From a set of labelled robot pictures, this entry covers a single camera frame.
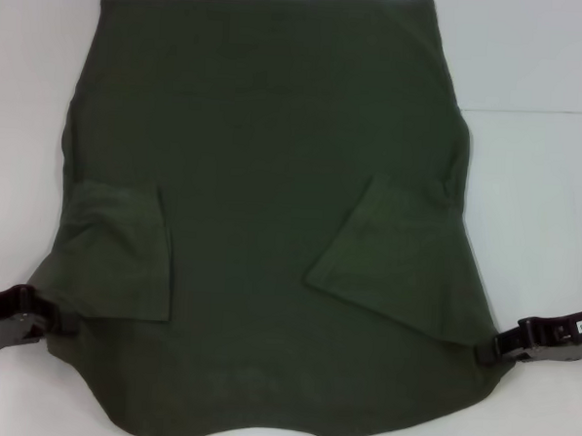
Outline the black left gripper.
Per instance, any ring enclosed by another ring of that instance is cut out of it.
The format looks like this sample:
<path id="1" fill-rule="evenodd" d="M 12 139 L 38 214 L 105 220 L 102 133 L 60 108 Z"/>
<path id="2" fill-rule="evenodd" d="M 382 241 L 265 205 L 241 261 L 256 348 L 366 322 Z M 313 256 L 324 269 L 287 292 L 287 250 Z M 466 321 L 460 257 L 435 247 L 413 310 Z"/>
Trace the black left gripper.
<path id="1" fill-rule="evenodd" d="M 34 344 L 47 334 L 75 336 L 80 318 L 26 284 L 0 292 L 0 350 Z"/>

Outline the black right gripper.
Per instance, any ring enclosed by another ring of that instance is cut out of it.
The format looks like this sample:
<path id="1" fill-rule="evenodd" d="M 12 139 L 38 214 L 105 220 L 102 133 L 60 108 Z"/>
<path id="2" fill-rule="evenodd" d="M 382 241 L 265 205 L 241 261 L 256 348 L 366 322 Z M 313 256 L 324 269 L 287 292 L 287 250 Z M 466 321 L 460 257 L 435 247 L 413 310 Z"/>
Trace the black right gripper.
<path id="1" fill-rule="evenodd" d="M 582 311 L 561 317 L 528 317 L 515 329 L 497 335 L 491 353 L 477 353 L 477 363 L 510 370 L 522 362 L 582 360 Z"/>

